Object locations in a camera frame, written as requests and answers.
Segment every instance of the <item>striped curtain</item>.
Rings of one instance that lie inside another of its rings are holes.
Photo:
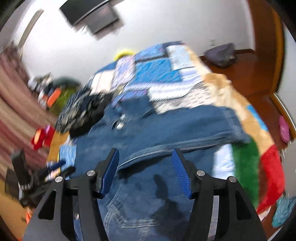
[[[37,128],[54,125],[56,117],[40,108],[27,87],[28,74],[13,45],[0,54],[0,177],[12,168],[10,154],[24,148],[31,168],[44,166],[48,150],[30,143]]]

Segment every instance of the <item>blue denim garment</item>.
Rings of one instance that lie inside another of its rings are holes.
[[[116,128],[118,122],[124,123],[122,129]],[[157,115],[144,96],[114,109],[109,105],[89,134],[78,138],[75,175],[94,169],[112,147],[118,148],[117,174],[109,194],[98,200],[109,239],[181,240],[194,201],[181,191],[172,149],[181,148],[187,160],[211,174],[221,145],[248,141],[229,108],[199,106]]]

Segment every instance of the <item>orange object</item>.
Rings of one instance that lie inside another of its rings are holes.
[[[52,95],[48,98],[47,106],[50,108],[56,102],[57,98],[62,93],[61,89],[57,88]]]

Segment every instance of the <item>pink object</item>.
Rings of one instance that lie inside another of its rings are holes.
[[[284,143],[290,141],[289,126],[282,115],[279,117],[279,134]]]

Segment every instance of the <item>wooden floor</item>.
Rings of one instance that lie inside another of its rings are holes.
[[[237,57],[237,62],[226,69],[215,67],[208,61],[204,63],[214,73],[225,74],[232,81],[234,88],[248,99],[265,122],[278,149],[286,148],[279,135],[281,114],[269,97],[274,71],[272,63],[258,60],[253,53],[238,54]],[[276,205],[273,205],[262,223],[267,238],[277,230],[271,225],[275,211]]]

